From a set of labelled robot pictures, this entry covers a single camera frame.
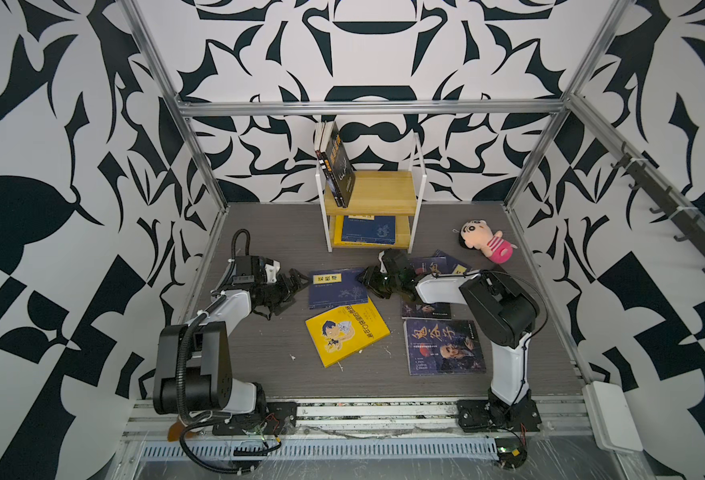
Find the blue book beige label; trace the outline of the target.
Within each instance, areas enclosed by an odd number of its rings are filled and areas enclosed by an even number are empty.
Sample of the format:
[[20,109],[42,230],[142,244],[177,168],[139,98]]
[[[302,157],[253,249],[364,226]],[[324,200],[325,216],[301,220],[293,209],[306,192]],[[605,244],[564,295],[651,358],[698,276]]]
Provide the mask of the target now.
[[344,242],[394,245],[395,216],[344,216],[340,239]]

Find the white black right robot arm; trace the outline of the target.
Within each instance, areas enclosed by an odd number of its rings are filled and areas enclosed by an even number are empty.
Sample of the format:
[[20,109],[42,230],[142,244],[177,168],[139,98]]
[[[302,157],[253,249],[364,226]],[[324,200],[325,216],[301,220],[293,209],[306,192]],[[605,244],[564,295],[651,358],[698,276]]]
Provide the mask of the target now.
[[514,276],[500,267],[447,275],[418,273],[403,250],[389,249],[357,280],[383,299],[398,295],[410,302],[470,309],[492,344],[493,374],[486,401],[458,403],[462,430],[513,430],[538,416],[528,361],[541,308]]

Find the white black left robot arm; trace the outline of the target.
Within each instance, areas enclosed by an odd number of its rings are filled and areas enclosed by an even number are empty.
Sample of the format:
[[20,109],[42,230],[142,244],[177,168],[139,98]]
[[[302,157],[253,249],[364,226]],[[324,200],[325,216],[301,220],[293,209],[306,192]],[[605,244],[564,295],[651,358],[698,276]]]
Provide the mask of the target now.
[[154,372],[152,404],[160,415],[174,414],[182,429],[178,444],[192,463],[218,475],[246,475],[262,458],[282,446],[280,439],[264,441],[252,461],[210,462],[188,445],[188,434],[210,430],[222,433],[260,431],[280,426],[266,400],[264,387],[234,378],[230,334],[251,315],[266,320],[284,313],[294,296],[310,284],[308,276],[280,262],[250,252],[252,235],[238,230],[230,242],[230,258],[212,303],[191,320],[160,332]]

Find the black deer antler book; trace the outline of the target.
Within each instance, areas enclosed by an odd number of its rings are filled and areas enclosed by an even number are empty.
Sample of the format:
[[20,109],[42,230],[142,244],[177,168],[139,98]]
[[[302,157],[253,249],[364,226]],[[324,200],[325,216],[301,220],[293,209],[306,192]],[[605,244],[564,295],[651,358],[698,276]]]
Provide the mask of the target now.
[[332,177],[336,184],[338,193],[338,207],[348,208],[356,183],[356,171],[350,163],[340,129],[336,122],[330,121],[324,124],[324,137],[322,138],[322,152],[326,153],[330,167],[332,167]]

